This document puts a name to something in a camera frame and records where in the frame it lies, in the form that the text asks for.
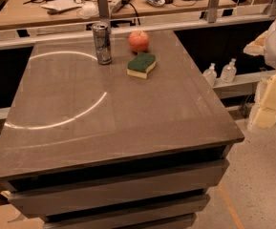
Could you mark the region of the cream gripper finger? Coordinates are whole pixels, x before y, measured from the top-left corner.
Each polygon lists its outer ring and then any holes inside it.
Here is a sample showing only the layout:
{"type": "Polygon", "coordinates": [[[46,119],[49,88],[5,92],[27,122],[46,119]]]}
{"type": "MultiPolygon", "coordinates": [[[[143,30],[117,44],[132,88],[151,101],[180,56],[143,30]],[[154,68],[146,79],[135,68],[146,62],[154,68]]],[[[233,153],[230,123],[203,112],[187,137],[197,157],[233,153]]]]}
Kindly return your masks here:
{"type": "Polygon", "coordinates": [[[266,36],[267,31],[264,31],[254,41],[244,47],[244,53],[252,56],[263,55],[265,53],[266,36]]]}

